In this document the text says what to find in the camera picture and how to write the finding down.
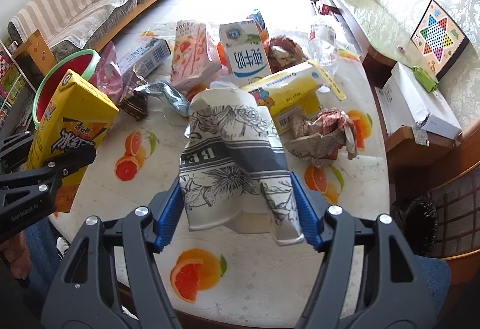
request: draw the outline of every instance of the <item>sofa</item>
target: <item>sofa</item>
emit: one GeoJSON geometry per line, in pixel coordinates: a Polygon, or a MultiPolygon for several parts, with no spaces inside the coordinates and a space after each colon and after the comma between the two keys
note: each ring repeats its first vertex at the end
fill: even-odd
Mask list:
{"type": "Polygon", "coordinates": [[[155,1],[32,0],[8,24],[10,38],[19,45],[14,57],[25,53],[32,45],[31,38],[36,38],[34,45],[38,44],[40,49],[33,48],[28,54],[40,72],[46,74],[53,61],[60,61],[81,49],[100,51],[155,1]],[[49,52],[42,49],[40,41],[37,42],[39,39],[44,40],[49,52]]]}

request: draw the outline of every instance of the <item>black trash bag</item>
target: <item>black trash bag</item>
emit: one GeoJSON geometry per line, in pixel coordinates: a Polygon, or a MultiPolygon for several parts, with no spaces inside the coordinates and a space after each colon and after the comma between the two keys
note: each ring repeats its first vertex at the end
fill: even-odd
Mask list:
{"type": "Polygon", "coordinates": [[[390,214],[415,255],[430,257],[438,230],[438,214],[433,200],[421,196],[395,201],[390,214]]]}

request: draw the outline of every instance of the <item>game board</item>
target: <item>game board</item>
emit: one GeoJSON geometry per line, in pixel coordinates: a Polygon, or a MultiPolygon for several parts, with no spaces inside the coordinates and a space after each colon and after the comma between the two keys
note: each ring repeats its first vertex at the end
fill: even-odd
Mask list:
{"type": "Polygon", "coordinates": [[[438,79],[443,77],[469,42],[435,0],[430,1],[411,39],[438,79]]]}

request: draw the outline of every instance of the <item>jeans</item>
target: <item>jeans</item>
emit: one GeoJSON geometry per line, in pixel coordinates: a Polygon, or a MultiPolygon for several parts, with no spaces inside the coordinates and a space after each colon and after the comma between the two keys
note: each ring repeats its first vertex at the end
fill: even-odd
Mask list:
{"type": "MultiPolygon", "coordinates": [[[[24,300],[25,305],[40,317],[49,287],[59,268],[60,258],[57,254],[56,239],[46,218],[27,228],[25,236],[32,259],[32,272],[30,286],[25,290],[24,300]]],[[[450,286],[450,267],[440,259],[415,257],[426,278],[438,314],[450,286]]]]}

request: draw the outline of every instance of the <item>plastic bowl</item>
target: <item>plastic bowl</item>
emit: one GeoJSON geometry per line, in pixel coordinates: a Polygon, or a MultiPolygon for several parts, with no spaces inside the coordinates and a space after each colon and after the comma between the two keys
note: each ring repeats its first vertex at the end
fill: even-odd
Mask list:
{"type": "Polygon", "coordinates": [[[65,76],[69,69],[80,74],[83,79],[89,81],[95,72],[95,67],[100,61],[100,56],[95,50],[86,49],[70,54],[58,64],[56,64],[50,72],[45,76],[40,87],[38,88],[35,99],[33,100],[33,121],[35,127],[38,127],[42,120],[43,113],[47,109],[57,86],[65,76]]]}

